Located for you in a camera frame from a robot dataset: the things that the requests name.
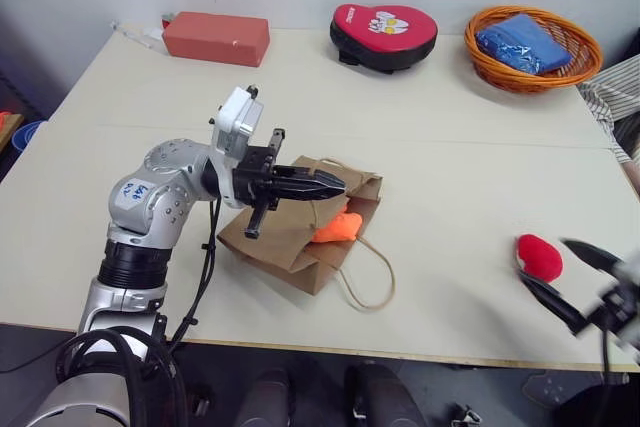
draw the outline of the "red box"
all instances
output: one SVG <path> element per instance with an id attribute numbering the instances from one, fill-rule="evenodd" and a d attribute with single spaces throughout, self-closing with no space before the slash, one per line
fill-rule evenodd
<path id="1" fill-rule="evenodd" d="M 255 17 L 180 12 L 162 37 L 174 57 L 258 67 L 269 45 L 269 23 Z"/>

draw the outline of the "paper bag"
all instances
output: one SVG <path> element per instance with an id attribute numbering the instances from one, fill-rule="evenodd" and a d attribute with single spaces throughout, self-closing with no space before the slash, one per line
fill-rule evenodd
<path id="1" fill-rule="evenodd" d="M 281 200 L 268 212 L 258 239 L 248 239 L 244 229 L 251 209 L 243 210 L 218 235 L 218 239 L 249 264 L 309 293 L 317 294 L 340 268 L 354 241 L 310 243 L 315 228 L 325 227 L 348 203 L 348 212 L 362 216 L 363 234 L 380 202 L 382 177 L 329 162 L 299 157 L 295 166 L 330 172 L 346 184 L 346 194 L 311 202 Z"/>

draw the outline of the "orange basket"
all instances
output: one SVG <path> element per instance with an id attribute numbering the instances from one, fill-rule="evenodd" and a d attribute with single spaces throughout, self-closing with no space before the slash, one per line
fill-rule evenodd
<path id="1" fill-rule="evenodd" d="M 517 14 L 527 14 L 547 31 L 570 54 L 571 62 L 551 72 L 532 75 L 513 69 L 478 49 L 475 34 Z M 598 43 L 580 27 L 555 14 L 520 5 L 492 7 L 478 12 L 469 21 L 464 41 L 480 77 L 509 92 L 535 93 L 556 87 L 579 84 L 593 77 L 602 67 Z"/>

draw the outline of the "blue cloth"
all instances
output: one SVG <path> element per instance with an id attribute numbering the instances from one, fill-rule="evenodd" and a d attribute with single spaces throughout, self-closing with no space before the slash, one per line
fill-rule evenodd
<path id="1" fill-rule="evenodd" d="M 571 54 L 527 14 L 518 14 L 476 33 L 478 48 L 528 74 L 543 74 L 571 62 Z"/>

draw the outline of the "red plush heart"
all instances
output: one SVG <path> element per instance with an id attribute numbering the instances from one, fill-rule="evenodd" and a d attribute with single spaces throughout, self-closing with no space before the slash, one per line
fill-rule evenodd
<path id="1" fill-rule="evenodd" d="M 562 256 L 551 244 L 532 234 L 522 235 L 516 243 L 516 260 L 530 275 L 545 282 L 562 273 Z"/>
<path id="2" fill-rule="evenodd" d="M 337 26 L 374 52 L 401 52 L 431 42 L 438 33 L 424 12 L 403 5 L 344 4 L 333 15 Z"/>

